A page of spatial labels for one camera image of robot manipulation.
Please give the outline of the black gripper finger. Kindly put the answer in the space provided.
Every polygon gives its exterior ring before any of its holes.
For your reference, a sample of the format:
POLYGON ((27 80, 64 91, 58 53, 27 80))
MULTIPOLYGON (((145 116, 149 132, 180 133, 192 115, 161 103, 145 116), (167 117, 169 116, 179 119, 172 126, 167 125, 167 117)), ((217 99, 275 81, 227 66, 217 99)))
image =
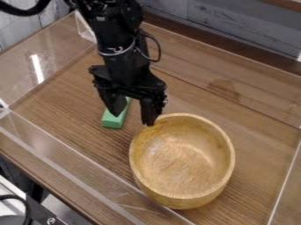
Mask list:
POLYGON ((161 98, 144 98, 141 100, 141 120, 142 124, 148 127, 154 125, 156 119, 163 114, 163 108, 165 106, 161 98))
POLYGON ((110 113, 118 117, 128 106, 126 97, 118 91, 110 89, 100 88, 98 92, 106 108, 110 113))

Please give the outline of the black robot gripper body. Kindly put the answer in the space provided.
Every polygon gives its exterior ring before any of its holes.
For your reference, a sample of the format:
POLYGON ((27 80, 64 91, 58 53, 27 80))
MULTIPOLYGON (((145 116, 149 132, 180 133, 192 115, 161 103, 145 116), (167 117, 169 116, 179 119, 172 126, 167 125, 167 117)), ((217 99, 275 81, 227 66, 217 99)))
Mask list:
POLYGON ((152 73, 152 63, 148 47, 100 48, 98 53, 104 64, 89 68, 94 77, 94 86, 118 91, 125 97, 161 98, 167 105, 168 84, 152 73))

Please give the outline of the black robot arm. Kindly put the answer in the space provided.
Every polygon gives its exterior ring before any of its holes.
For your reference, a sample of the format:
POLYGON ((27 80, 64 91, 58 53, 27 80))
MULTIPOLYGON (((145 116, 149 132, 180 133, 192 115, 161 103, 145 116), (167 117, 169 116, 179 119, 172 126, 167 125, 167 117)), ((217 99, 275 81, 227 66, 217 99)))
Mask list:
POLYGON ((137 0, 74 0, 97 39, 102 65, 89 68, 94 87, 116 116, 126 108, 126 98, 141 102, 141 121, 153 126, 167 105, 168 84, 152 73, 148 40, 141 28, 144 10, 137 0))

